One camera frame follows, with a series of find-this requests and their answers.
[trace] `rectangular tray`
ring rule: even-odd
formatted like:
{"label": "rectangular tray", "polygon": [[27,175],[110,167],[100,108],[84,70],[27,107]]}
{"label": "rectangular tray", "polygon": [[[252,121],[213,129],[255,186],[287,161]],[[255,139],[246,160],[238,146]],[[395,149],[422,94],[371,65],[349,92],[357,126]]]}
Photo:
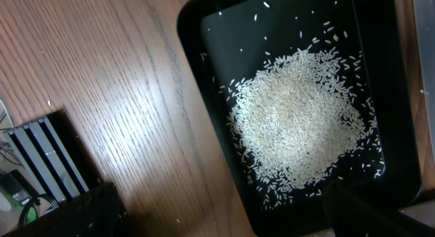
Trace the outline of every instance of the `rectangular tray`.
{"label": "rectangular tray", "polygon": [[[365,149],[361,157],[346,156],[338,161],[337,170],[326,181],[294,190],[293,204],[265,211],[264,198],[256,191],[258,184],[255,180],[254,184],[248,184],[243,172],[246,167],[241,165],[226,126],[226,116],[234,103],[226,102],[226,96],[219,95],[218,90],[222,85],[228,86],[232,79],[253,78],[268,57],[274,61],[275,57],[293,54],[297,48],[306,49],[314,37],[321,42],[313,46],[312,52],[329,50],[323,34],[326,30],[323,23],[327,21],[348,33],[349,38],[337,44],[340,56],[363,52],[364,64],[359,74],[362,81],[358,81],[366,82],[367,86],[358,93],[360,101],[355,103],[371,97],[382,153]],[[191,0],[180,11],[177,31],[257,235],[297,236],[329,227],[321,197],[310,198],[306,194],[321,189],[337,175],[372,205],[396,209],[417,197],[421,176],[394,0]],[[348,78],[347,83],[355,84],[356,80]],[[358,110],[367,122],[368,111]],[[385,166],[372,163],[374,160],[383,160]],[[374,179],[374,173],[349,171],[350,166],[361,169],[361,163],[373,164],[370,168],[373,172],[383,170],[382,176]]]}

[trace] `brown wooden surface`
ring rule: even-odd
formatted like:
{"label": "brown wooden surface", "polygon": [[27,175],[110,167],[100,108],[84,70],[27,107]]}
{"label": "brown wooden surface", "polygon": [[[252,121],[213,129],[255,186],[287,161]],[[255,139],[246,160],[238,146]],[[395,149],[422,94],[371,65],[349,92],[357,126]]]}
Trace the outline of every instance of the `brown wooden surface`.
{"label": "brown wooden surface", "polygon": [[[0,97],[16,125],[64,109],[139,233],[253,236],[177,38],[186,1],[0,0]],[[423,185],[432,189],[412,3],[398,4]]]}

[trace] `gray strip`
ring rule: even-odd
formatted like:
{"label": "gray strip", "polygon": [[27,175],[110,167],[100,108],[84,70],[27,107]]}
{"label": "gray strip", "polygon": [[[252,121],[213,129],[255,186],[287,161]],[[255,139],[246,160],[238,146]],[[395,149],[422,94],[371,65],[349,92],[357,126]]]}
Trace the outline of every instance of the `gray strip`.
{"label": "gray strip", "polygon": [[42,185],[39,183],[37,177],[35,176],[35,174],[33,174],[32,169],[30,168],[30,166],[27,164],[26,160],[21,155],[20,150],[17,148],[17,146],[15,145],[13,140],[11,139],[10,134],[12,134],[12,133],[13,132],[8,132],[5,134],[6,141],[10,144],[10,146],[14,150],[15,156],[17,156],[18,159],[20,159],[22,166],[27,171],[30,178],[32,178],[33,182],[31,182],[31,185],[33,185],[33,183],[34,183],[34,186],[36,186],[36,188],[37,188],[36,190],[38,191],[38,193],[46,194],[46,191],[43,189]]}
{"label": "gray strip", "polygon": [[413,2],[429,132],[435,151],[435,0]]}
{"label": "gray strip", "polygon": [[67,169],[63,166],[53,146],[50,144],[46,134],[43,132],[41,126],[39,125],[39,122],[32,122],[31,124],[29,124],[29,128],[35,136],[36,140],[38,141],[39,145],[41,146],[47,159],[53,165],[57,175],[62,180],[63,185],[67,188],[69,195],[72,198],[79,196],[79,190],[69,176]]}
{"label": "gray strip", "polygon": [[50,121],[47,118],[43,119],[43,122],[47,125],[48,130],[52,133],[52,136],[54,138],[54,140],[56,141],[56,143],[58,144],[60,150],[62,151],[66,161],[68,161],[71,169],[73,170],[74,174],[76,175],[78,181],[80,182],[80,184],[82,185],[83,189],[85,192],[89,191],[89,188],[87,186],[87,184],[85,183],[85,181],[83,180],[79,170],[77,170],[77,168],[75,167],[75,164],[73,162],[73,160],[71,159],[71,157],[69,156],[67,150],[65,149],[65,147],[63,146],[62,142],[60,141],[59,136],[57,136],[56,131],[54,130],[52,124],[50,123]]}
{"label": "gray strip", "polygon": [[54,180],[52,174],[48,170],[48,167],[42,160],[35,146],[33,146],[32,141],[29,139],[24,129],[17,128],[14,133],[17,136],[17,139],[20,141],[22,147],[26,151],[27,155],[32,160],[33,165],[35,165],[36,170],[38,170],[38,172],[42,176],[42,179],[44,179],[44,181],[48,185],[48,188],[50,188],[50,191],[53,193],[54,198],[58,202],[64,201],[65,196],[63,195],[62,191],[60,190],[59,186],[57,185],[56,181]]}

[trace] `wooden table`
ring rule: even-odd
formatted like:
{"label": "wooden table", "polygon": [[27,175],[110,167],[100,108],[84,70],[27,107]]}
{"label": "wooden table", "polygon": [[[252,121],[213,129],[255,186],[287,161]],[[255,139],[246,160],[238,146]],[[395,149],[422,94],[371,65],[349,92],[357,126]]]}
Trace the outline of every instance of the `wooden table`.
{"label": "wooden table", "polygon": [[[253,236],[177,37],[187,1],[0,0],[0,96],[15,124],[64,109],[139,233]],[[398,9],[429,190],[412,1]]]}

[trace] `black tray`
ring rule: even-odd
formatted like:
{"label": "black tray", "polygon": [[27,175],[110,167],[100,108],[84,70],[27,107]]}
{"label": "black tray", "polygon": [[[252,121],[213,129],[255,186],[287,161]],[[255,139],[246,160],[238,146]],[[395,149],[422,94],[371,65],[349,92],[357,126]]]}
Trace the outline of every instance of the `black tray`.
{"label": "black tray", "polygon": [[[372,205],[395,209],[410,204],[421,189],[421,177],[394,0],[191,0],[179,14],[177,30],[181,44],[251,226],[259,236],[295,236],[329,227],[321,197],[305,196],[321,189],[325,182],[294,190],[293,204],[262,210],[264,198],[256,191],[258,184],[247,183],[245,167],[225,125],[234,103],[226,102],[226,96],[218,95],[218,90],[221,85],[228,86],[232,79],[253,78],[268,57],[273,62],[275,57],[293,54],[297,48],[305,49],[314,37],[321,42],[313,45],[311,52],[329,50],[334,45],[328,48],[325,36],[334,40],[331,33],[323,33],[326,30],[323,23],[327,21],[333,23],[335,34],[341,39],[334,43],[340,56],[357,56],[360,50],[364,53],[364,64],[358,73],[362,81],[358,81],[367,86],[364,91],[355,92],[358,95],[355,103],[371,97],[382,153],[365,149],[359,152],[361,157],[340,159],[337,170],[326,182],[340,175],[347,187]],[[356,83],[354,75],[343,75],[348,77],[348,86]],[[368,111],[359,110],[367,122]],[[383,160],[385,166],[372,163],[373,160]],[[361,163],[372,164],[367,170],[373,172],[382,169],[382,176],[375,180],[374,173],[356,170],[361,169]]]}

